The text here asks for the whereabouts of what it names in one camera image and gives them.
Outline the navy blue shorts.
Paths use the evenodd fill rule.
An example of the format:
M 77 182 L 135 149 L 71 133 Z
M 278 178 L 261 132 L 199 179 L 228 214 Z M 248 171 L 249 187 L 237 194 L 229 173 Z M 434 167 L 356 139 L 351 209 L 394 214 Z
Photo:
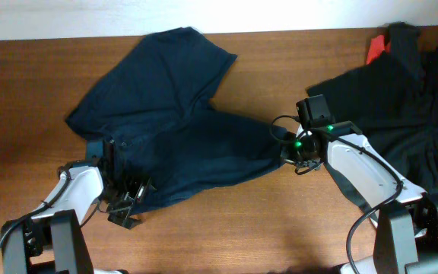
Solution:
M 135 214 L 282 165 L 285 128 L 211 105 L 235 60 L 191 27 L 147 35 L 66 117 L 83 139 L 112 142 L 116 177 L 151 178 Z

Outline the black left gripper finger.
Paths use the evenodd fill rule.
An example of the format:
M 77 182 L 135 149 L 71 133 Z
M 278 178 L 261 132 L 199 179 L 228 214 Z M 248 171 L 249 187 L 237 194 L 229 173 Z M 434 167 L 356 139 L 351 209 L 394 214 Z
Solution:
M 127 206 L 131 208 L 135 204 L 141 203 L 151 183 L 151 177 L 127 177 L 125 181 Z
M 120 227 L 131 230 L 138 225 L 142 224 L 142 220 L 138 218 L 133 218 L 131 214 L 132 207 L 124 206 L 124 207 L 114 207 L 109 205 L 106 209 L 106 213 L 108 214 L 107 221 L 118 225 Z

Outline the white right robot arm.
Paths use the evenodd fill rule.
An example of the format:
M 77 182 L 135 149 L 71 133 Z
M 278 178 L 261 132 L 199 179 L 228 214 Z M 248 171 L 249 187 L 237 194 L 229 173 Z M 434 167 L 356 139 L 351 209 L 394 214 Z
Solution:
M 351 122 L 335 122 L 322 95 L 297 102 L 295 133 L 281 140 L 281 158 L 304 175 L 321 166 L 345 181 L 368 206 L 351 226 L 348 262 L 338 273 L 438 273 L 438 194 L 429 194 L 382 158 Z M 373 254 L 354 260 L 351 242 L 365 220 L 376 227 Z

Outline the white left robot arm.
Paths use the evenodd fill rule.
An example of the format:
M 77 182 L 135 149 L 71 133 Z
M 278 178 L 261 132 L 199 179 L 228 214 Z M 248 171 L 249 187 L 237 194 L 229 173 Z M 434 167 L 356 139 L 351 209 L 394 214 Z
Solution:
M 141 224 L 133 210 L 152 179 L 146 174 L 116 176 L 111 141 L 87 143 L 85 158 L 59 167 L 57 176 L 55 188 L 36 209 L 2 226 L 4 272 L 97 273 L 81 229 L 103 203 L 113 224 L 126 229 Z

